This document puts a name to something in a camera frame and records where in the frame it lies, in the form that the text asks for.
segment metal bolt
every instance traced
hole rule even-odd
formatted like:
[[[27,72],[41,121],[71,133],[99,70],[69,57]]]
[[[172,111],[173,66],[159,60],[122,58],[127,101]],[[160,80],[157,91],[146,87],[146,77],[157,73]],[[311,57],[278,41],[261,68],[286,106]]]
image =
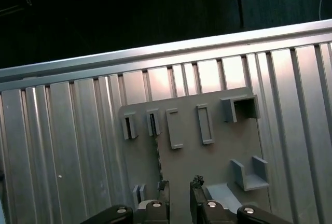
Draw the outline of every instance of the metal bolt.
[[[215,202],[208,202],[207,205],[209,207],[216,207],[217,206],[217,204]]]
[[[245,209],[244,209],[244,211],[246,212],[246,213],[248,213],[248,214],[253,214],[255,211],[252,209],[252,208],[250,208],[250,207],[246,207]]]
[[[154,204],[152,204],[153,207],[161,207],[161,203],[160,202],[155,202]]]
[[[122,214],[122,213],[124,213],[126,211],[127,211],[126,208],[120,207],[120,208],[118,208],[117,213]]]

